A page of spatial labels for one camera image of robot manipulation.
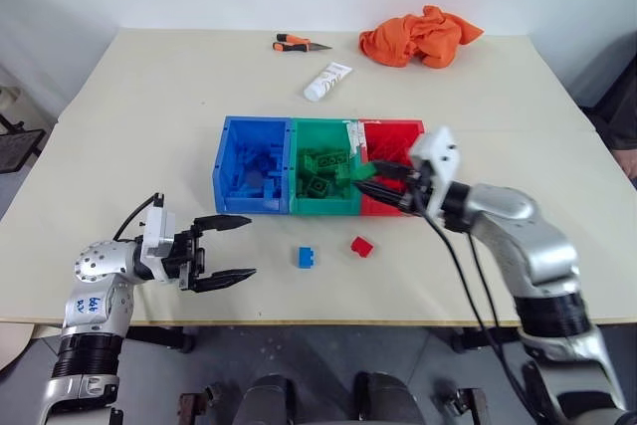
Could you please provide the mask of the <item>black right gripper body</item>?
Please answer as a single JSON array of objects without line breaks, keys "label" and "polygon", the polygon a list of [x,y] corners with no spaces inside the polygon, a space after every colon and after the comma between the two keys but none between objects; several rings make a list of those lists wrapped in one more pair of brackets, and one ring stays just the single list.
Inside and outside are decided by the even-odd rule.
[{"label": "black right gripper body", "polygon": [[406,176],[406,190],[398,209],[407,214],[425,214],[431,197],[433,171],[430,167],[411,169]]}]

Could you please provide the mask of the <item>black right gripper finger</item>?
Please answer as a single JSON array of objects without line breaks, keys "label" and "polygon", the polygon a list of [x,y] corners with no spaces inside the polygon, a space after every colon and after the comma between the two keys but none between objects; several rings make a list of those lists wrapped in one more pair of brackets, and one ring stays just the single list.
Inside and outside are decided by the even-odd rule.
[{"label": "black right gripper finger", "polygon": [[403,194],[371,180],[355,180],[354,186],[365,196],[382,204],[399,208]]},{"label": "black right gripper finger", "polygon": [[414,170],[411,166],[407,166],[397,162],[374,160],[371,162],[371,164],[374,166],[375,176],[380,176],[387,179],[407,179],[414,173]]}]

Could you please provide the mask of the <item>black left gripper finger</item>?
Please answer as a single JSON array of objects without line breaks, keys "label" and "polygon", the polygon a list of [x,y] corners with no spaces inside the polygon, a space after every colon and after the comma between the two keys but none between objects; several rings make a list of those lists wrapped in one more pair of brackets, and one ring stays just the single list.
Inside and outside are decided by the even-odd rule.
[{"label": "black left gripper finger", "polygon": [[206,231],[228,231],[251,223],[250,218],[240,215],[221,214],[199,217],[193,220],[192,236],[200,238]]},{"label": "black left gripper finger", "polygon": [[205,293],[230,288],[257,273],[256,269],[233,269],[215,272],[207,277],[193,273],[190,276],[190,290]]}]

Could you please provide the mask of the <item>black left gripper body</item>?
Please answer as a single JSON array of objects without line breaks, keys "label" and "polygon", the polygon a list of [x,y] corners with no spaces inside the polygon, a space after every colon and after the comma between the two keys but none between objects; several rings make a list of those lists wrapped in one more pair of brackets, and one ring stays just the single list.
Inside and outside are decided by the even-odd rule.
[{"label": "black left gripper body", "polygon": [[202,230],[196,225],[175,235],[169,255],[162,266],[169,280],[182,291],[202,292],[199,276],[205,272],[205,250],[199,246]]}]

